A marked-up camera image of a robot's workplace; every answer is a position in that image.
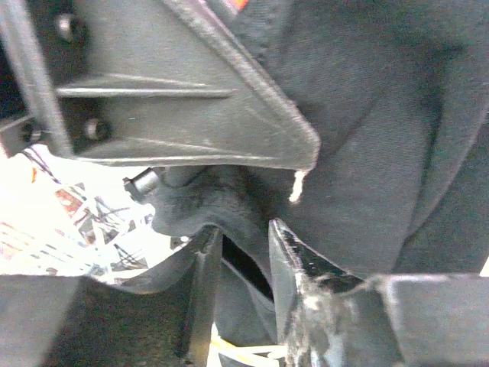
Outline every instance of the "white string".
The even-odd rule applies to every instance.
[[[289,201],[291,203],[299,202],[300,195],[303,193],[304,178],[308,173],[308,171],[297,171],[295,173],[294,177],[296,179],[293,183],[292,193],[289,196]]]

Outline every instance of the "black fabric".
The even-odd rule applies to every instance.
[[[163,232],[218,224],[269,282],[263,231],[274,217],[360,278],[480,271],[489,2],[250,0],[232,31],[320,134],[317,168],[296,205],[293,172],[210,168],[194,186],[160,191]],[[221,334],[259,343],[265,313],[252,299],[263,294],[232,274],[222,284],[244,286],[223,285]]]
[[[439,206],[406,241],[395,272],[478,273],[489,256],[489,125]]]

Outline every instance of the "screw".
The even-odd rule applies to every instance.
[[[21,139],[24,143],[35,143],[40,140],[40,129],[32,122],[26,123],[21,128]]]
[[[85,135],[90,140],[103,141],[110,137],[112,130],[107,122],[90,119],[85,123]]]
[[[61,14],[56,19],[58,35],[64,41],[74,44],[85,38],[86,29],[83,22],[73,14]]]

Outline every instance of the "black plastic panel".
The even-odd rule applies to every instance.
[[[8,56],[54,154],[110,165],[314,167],[318,135],[203,2],[0,5]],[[90,119],[112,135],[89,138]]]

